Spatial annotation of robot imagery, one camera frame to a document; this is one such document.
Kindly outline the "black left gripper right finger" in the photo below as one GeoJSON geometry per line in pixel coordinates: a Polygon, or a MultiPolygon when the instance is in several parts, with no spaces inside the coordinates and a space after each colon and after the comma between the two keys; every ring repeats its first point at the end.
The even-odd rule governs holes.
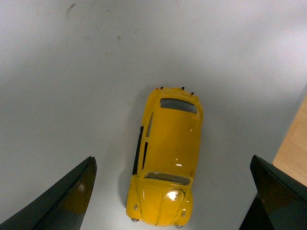
{"type": "Polygon", "coordinates": [[[305,230],[307,187],[257,155],[250,170],[257,194],[241,230],[305,230]]]}

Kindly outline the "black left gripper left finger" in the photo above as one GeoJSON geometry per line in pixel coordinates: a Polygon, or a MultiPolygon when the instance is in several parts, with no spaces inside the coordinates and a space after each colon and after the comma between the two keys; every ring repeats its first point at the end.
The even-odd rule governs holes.
{"type": "Polygon", "coordinates": [[[88,157],[41,196],[0,224],[2,230],[79,230],[97,172],[88,157]]]}

